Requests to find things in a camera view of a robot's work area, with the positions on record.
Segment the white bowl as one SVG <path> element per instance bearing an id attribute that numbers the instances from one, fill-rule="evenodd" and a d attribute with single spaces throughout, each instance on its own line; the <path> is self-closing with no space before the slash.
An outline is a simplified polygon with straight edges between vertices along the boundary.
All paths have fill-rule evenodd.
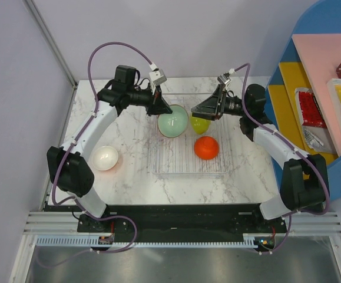
<path id="1" fill-rule="evenodd" d="M 92 165 L 100 171 L 112 169 L 118 159 L 118 151 L 112 146 L 99 147 L 91 156 Z"/>

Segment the pink shelf board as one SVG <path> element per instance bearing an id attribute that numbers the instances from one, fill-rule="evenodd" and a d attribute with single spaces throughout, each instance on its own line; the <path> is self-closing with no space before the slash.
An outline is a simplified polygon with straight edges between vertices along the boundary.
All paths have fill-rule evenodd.
<path id="1" fill-rule="evenodd" d="M 341 63 L 341 34 L 294 34 L 292 40 L 312 86 L 336 152 L 341 156 L 341 131 L 327 87 Z"/>

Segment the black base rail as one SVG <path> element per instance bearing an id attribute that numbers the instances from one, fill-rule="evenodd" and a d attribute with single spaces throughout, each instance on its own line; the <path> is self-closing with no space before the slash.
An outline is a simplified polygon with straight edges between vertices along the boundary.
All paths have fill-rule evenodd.
<path id="1" fill-rule="evenodd" d="M 110 205 L 104 217 L 95 221 L 80 216 L 78 232 L 113 232 L 118 239 L 139 240 L 240 240 L 247 234 L 280 235 L 286 225 L 280 218 L 266 221 L 259 204 L 222 205 Z"/>

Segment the red snack packet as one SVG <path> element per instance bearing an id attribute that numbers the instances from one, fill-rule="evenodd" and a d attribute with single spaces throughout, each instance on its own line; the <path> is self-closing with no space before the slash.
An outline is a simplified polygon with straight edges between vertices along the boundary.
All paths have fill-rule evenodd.
<path id="1" fill-rule="evenodd" d="M 312 89 L 299 87 L 294 94 L 300 125 L 327 128 Z"/>

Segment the white wire dish rack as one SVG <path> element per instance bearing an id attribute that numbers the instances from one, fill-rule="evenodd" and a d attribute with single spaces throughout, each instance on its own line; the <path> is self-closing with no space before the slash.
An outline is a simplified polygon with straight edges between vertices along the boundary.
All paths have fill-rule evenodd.
<path id="1" fill-rule="evenodd" d="M 159 176 L 218 176 L 227 173 L 230 160 L 230 145 L 226 136 L 224 118 L 213 121 L 205 136 L 214 138 L 219 145 L 217 157 L 203 160 L 194 152 L 194 144 L 201 136 L 189 124 L 184 133 L 178 137 L 163 136 L 157 125 L 158 117 L 152 118 L 150 138 L 150 167 Z"/>

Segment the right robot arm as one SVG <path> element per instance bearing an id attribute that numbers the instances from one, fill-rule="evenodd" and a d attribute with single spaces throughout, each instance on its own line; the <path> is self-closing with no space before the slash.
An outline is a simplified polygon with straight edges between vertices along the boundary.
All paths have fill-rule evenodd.
<path id="1" fill-rule="evenodd" d="M 329 209 L 330 193 L 325 158 L 309 154 L 285 138 L 264 112 L 265 89 L 250 84 L 241 98 L 230 97 L 222 84 L 214 93 L 191 109 L 194 117 L 210 121 L 229 114 L 240 118 L 241 132 L 263 147 L 282 169 L 279 193 L 260 204 L 251 217 L 252 227 L 265 232 L 273 219 L 308 212 L 323 215 Z"/>

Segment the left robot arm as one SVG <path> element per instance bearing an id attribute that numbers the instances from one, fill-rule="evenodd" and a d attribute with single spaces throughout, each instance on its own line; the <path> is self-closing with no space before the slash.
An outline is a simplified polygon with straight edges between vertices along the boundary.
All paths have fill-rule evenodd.
<path id="1" fill-rule="evenodd" d="M 150 83 L 142 90 L 135 85 L 138 70 L 119 65 L 115 77 L 95 93 L 95 108 L 77 132 L 60 147 L 52 146 L 47 151 L 52 190 L 67 192 L 70 199 L 89 213 L 91 226 L 99 232 L 109 229 L 111 218 L 104 213 L 107 206 L 93 187 L 94 174 L 87 163 L 93 148 L 128 106 L 142 106 L 149 116 L 172 112 L 160 87 L 167 80 L 164 71 L 155 64 L 150 68 Z"/>

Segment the lime green bowl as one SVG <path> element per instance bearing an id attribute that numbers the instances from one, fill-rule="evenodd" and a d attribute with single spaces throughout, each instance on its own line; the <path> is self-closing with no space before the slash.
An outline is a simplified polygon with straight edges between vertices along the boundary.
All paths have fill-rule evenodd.
<path id="1" fill-rule="evenodd" d="M 192 126 L 192 128 L 196 134 L 203 134 L 210 127 L 211 121 L 191 116 L 190 117 L 190 124 L 191 124 L 191 126 Z"/>

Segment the orange bowl front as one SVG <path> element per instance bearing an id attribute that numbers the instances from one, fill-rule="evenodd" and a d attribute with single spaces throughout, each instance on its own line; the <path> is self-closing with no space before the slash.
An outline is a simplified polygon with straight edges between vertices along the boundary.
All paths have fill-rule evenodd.
<path id="1" fill-rule="evenodd" d="M 211 160 L 217 157 L 219 150 L 219 143 L 210 136 L 203 136 L 197 139 L 194 144 L 194 153 L 203 160 Z"/>

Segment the yellow shelf board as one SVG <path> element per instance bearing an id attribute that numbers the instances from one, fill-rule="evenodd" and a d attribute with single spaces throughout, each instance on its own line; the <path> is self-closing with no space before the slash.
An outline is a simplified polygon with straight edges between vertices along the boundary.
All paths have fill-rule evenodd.
<path id="1" fill-rule="evenodd" d="M 311 87 L 303 65 L 300 62 L 281 62 L 276 74 L 280 80 L 271 82 L 268 91 L 278 128 L 296 146 L 315 154 L 315 150 L 307 146 L 303 137 L 295 101 L 295 89 Z"/>

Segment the pale green ceramic bowl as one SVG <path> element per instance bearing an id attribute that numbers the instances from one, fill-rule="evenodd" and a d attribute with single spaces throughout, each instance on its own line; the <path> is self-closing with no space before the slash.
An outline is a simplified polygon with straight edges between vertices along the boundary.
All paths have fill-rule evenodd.
<path id="1" fill-rule="evenodd" d="M 161 114 L 157 126 L 160 133 L 168 138 L 175 138 L 185 132 L 188 126 L 188 113 L 184 107 L 171 105 L 171 114 Z"/>

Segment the silver foil packet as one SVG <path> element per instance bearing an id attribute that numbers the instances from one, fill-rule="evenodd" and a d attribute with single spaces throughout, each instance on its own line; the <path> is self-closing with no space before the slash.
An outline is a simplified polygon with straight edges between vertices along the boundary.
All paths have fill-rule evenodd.
<path id="1" fill-rule="evenodd" d="M 302 133 L 308 148 L 316 152 L 336 154 L 336 149 L 326 128 L 302 126 Z"/>

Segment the blue shelf unit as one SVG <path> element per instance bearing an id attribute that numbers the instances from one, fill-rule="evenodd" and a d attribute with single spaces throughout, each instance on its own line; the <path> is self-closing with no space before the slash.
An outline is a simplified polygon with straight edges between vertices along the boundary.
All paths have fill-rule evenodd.
<path id="1" fill-rule="evenodd" d="M 341 115 L 329 82 L 341 76 L 341 1 L 319 1 L 298 20 L 266 90 L 282 135 L 325 159 L 331 200 L 341 198 Z"/>

